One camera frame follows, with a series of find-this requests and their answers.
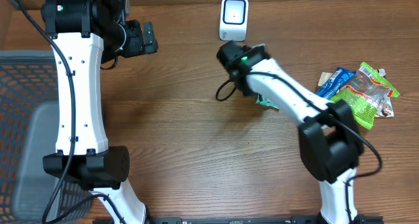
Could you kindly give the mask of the blue oreo cookie packet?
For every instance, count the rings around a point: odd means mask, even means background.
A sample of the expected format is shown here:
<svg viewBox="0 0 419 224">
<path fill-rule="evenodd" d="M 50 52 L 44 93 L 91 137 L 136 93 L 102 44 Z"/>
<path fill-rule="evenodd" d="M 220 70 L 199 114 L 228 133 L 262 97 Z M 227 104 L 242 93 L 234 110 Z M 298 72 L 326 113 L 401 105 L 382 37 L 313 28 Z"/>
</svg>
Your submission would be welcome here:
<svg viewBox="0 0 419 224">
<path fill-rule="evenodd" d="M 318 81 L 316 95 L 330 100 L 352 77 L 356 75 L 355 71 L 338 67 L 334 73 L 323 72 Z"/>
</svg>

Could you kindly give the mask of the beige cookie snack bag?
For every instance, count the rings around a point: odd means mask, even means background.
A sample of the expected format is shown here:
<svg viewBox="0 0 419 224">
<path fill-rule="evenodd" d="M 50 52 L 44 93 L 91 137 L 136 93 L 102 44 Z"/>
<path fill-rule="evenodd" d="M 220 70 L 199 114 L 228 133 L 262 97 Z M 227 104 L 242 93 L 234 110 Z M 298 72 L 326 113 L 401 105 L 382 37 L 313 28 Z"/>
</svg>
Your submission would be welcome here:
<svg viewBox="0 0 419 224">
<path fill-rule="evenodd" d="M 316 87 L 316 94 L 322 95 L 325 98 L 330 99 L 332 96 L 332 91 L 335 89 L 334 86 L 331 86 L 332 83 L 329 83 L 329 80 L 335 81 L 335 77 L 339 76 L 342 71 L 347 71 L 338 67 L 334 73 L 323 72 L 319 78 L 318 85 Z M 393 109 L 390 98 L 385 99 L 382 109 L 376 114 L 376 117 L 393 117 Z"/>
</svg>

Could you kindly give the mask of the green snack packet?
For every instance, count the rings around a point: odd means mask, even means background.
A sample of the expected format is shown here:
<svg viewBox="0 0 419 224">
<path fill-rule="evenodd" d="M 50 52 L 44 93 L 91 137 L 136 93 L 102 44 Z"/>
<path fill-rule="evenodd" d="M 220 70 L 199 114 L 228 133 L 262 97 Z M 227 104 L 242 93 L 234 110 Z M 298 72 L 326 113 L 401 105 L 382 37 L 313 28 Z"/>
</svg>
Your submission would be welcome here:
<svg viewBox="0 0 419 224">
<path fill-rule="evenodd" d="M 336 103 L 344 100 L 351 107 L 354 119 L 370 130 L 384 100 L 399 96 L 400 93 L 387 78 L 377 69 L 362 62 L 356 75 L 340 88 L 331 101 Z"/>
</svg>

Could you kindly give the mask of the teal snack packet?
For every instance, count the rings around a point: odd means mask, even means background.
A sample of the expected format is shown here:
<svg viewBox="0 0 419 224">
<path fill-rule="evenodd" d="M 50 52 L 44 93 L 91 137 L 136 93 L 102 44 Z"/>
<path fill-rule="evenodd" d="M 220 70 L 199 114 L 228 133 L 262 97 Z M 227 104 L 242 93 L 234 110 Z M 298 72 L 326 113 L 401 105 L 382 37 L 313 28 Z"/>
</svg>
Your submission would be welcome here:
<svg viewBox="0 0 419 224">
<path fill-rule="evenodd" d="M 264 98 L 260 94 L 257 96 L 256 104 L 263 105 L 263 106 L 266 106 L 266 107 L 271 107 L 271 108 L 274 108 L 274 109 L 278 109 L 278 107 L 274 103 L 272 103 L 269 99 Z"/>
</svg>

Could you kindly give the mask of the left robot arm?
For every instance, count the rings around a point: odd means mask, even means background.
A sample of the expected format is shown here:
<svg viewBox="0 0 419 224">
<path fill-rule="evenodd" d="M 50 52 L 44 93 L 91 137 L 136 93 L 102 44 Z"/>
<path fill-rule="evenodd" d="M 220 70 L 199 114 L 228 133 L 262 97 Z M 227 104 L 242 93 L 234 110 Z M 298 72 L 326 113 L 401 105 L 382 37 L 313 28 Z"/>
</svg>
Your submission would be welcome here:
<svg viewBox="0 0 419 224">
<path fill-rule="evenodd" d="M 129 152 L 110 146 L 101 107 L 100 72 L 118 58 L 153 54 L 150 22 L 129 20 L 128 0 L 46 0 L 41 9 L 56 61 L 59 129 L 46 173 L 98 198 L 117 223 L 146 223 L 147 209 L 130 182 Z"/>
</svg>

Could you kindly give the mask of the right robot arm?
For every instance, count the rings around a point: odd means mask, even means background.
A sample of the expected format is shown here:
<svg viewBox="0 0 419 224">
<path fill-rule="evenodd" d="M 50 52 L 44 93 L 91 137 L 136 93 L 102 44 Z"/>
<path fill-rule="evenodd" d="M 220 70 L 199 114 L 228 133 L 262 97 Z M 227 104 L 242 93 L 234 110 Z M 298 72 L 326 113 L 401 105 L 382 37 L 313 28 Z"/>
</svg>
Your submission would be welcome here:
<svg viewBox="0 0 419 224">
<path fill-rule="evenodd" d="M 222 45 L 217 59 L 244 96 L 270 100 L 295 123 L 301 160 L 319 181 L 320 223 L 359 223 L 352 177 L 363 153 L 350 106 L 309 91 L 288 75 L 265 45 Z"/>
</svg>

